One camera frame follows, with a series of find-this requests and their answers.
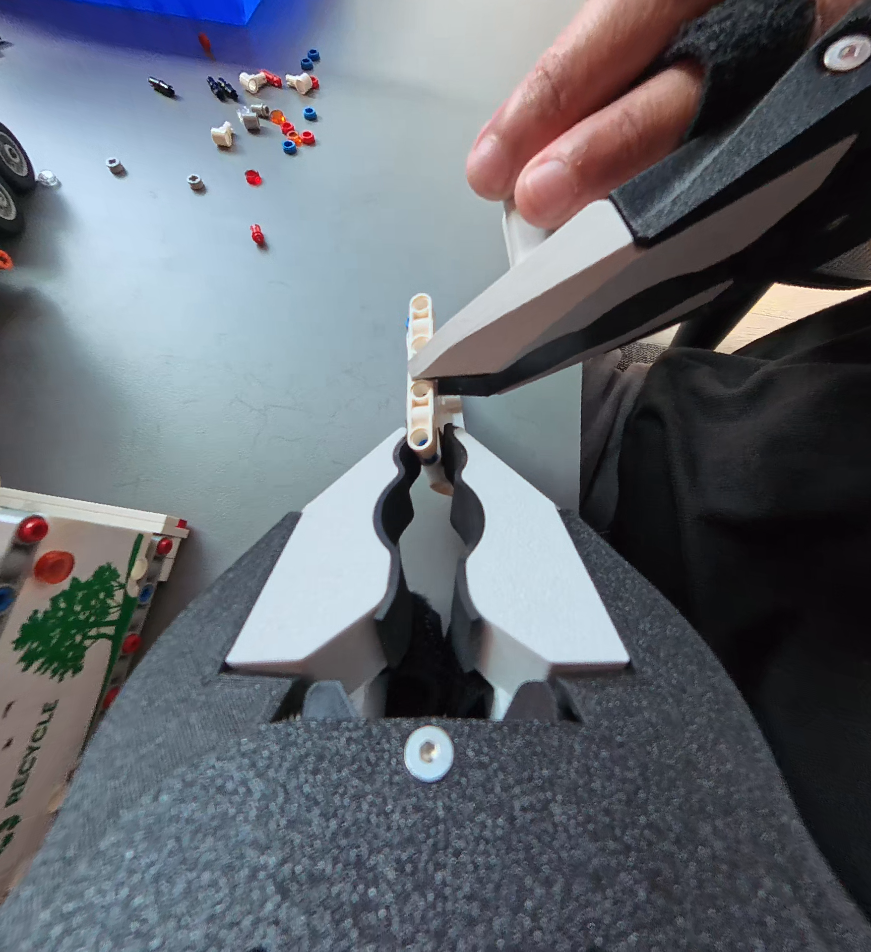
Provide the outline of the blue plastic storage bin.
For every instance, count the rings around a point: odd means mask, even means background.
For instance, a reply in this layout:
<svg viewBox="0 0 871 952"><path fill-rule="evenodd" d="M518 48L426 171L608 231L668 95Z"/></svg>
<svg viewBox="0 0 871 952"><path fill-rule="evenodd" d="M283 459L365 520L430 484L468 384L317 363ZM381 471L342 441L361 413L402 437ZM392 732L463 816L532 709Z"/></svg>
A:
<svg viewBox="0 0 871 952"><path fill-rule="evenodd" d="M82 1L82 3L237 27L245 26L261 4L260 1Z"/></svg>

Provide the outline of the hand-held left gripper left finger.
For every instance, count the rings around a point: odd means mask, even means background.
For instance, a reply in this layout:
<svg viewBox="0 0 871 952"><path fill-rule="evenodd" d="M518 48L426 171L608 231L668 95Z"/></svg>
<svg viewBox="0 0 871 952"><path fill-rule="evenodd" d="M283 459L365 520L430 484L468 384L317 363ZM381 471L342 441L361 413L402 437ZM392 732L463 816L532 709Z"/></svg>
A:
<svg viewBox="0 0 871 952"><path fill-rule="evenodd" d="M417 478L400 427L304 507L228 668L335 682L358 715L382 715L384 677L404 660L413 631L399 540L414 517Z"/></svg>

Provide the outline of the person's right hand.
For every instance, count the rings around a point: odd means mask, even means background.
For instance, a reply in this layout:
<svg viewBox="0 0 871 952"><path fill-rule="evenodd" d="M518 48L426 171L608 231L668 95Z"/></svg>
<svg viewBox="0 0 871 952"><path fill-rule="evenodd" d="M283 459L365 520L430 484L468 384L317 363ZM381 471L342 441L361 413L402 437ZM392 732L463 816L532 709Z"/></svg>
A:
<svg viewBox="0 0 871 952"><path fill-rule="evenodd" d="M472 191L555 230L682 143L703 90L691 60L648 75L710 1L586 2L481 129Z"/></svg>

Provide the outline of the white lego beam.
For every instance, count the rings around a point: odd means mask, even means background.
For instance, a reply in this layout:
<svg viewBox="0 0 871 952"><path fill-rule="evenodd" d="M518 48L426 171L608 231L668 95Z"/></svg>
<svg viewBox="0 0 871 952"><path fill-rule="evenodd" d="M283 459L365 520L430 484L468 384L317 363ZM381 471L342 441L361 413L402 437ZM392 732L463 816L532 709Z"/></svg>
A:
<svg viewBox="0 0 871 952"><path fill-rule="evenodd" d="M416 294L409 303L406 321L406 351L410 362L429 343L435 329L432 298ZM432 382L417 380L407 373L406 435L407 445L426 466L438 456L436 427L436 389Z"/></svg>

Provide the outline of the white lego truck container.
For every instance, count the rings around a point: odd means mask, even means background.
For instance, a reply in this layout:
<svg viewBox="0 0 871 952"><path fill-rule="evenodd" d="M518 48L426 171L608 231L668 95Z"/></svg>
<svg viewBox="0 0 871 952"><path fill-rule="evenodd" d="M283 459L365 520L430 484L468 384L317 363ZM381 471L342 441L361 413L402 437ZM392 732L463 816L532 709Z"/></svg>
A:
<svg viewBox="0 0 871 952"><path fill-rule="evenodd" d="M173 515L0 484L0 904L144 652L189 533Z"/></svg>

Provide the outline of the person's black sweater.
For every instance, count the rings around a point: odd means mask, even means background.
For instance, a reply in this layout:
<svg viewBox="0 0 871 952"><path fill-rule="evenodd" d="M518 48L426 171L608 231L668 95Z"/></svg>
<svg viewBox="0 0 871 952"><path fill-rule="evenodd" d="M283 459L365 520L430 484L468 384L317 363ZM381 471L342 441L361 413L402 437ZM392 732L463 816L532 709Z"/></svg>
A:
<svg viewBox="0 0 871 952"><path fill-rule="evenodd" d="M871 920L871 291L586 363L580 512L704 638Z"/></svg>

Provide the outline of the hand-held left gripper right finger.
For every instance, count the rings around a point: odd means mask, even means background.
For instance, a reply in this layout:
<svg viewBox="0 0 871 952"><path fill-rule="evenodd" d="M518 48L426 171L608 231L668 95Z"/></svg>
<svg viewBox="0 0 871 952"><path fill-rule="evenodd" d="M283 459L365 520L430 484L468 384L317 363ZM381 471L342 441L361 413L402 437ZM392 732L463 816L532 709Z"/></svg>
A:
<svg viewBox="0 0 871 952"><path fill-rule="evenodd" d="M460 426L443 433L451 525L464 545L450 632L465 672L503 718L524 684L591 677L630 662L558 507Z"/></svg>

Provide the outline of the white lego connector blue pin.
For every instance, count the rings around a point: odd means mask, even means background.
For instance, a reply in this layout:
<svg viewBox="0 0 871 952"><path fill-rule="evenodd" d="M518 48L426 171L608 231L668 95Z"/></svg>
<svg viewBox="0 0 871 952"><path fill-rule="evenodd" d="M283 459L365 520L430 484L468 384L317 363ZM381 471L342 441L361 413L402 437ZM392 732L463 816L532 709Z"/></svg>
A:
<svg viewBox="0 0 871 952"><path fill-rule="evenodd" d="M431 460L429 466L421 463L419 459L418 461L427 476L431 489L439 494L452 496L453 485L444 469L443 435L448 424L464 426L463 405L460 397L441 396L436 384L434 386L436 390L435 424L438 435L438 456Z"/></svg>

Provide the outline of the scattered small lego pieces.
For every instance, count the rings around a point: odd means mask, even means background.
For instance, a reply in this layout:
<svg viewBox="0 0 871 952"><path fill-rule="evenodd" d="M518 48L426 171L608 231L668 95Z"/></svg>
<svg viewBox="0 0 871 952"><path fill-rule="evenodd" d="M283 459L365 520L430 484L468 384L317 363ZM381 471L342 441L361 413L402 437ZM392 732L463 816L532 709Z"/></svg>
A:
<svg viewBox="0 0 871 952"><path fill-rule="evenodd" d="M266 70L68 44L28 135L41 190L150 254L256 262L306 235L300 184L321 157L310 103ZM45 184L56 177L56 184Z"/></svg>

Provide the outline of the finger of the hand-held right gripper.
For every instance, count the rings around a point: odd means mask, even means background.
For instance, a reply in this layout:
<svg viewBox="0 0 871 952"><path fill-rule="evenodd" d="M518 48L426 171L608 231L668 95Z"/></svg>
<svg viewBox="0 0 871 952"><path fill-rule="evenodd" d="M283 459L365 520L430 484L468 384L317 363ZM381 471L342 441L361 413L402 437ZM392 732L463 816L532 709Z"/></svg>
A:
<svg viewBox="0 0 871 952"><path fill-rule="evenodd" d="M595 202L441 327L409 373L492 373L667 280L736 282L738 256L812 196L854 142L840 140L651 247L635 244L612 202Z"/></svg>
<svg viewBox="0 0 871 952"><path fill-rule="evenodd" d="M509 366L483 374L435 376L440 392L458 396L494 396L636 342L656 330L696 316L722 300L735 281L670 279L617 304L586 327L535 346Z"/></svg>

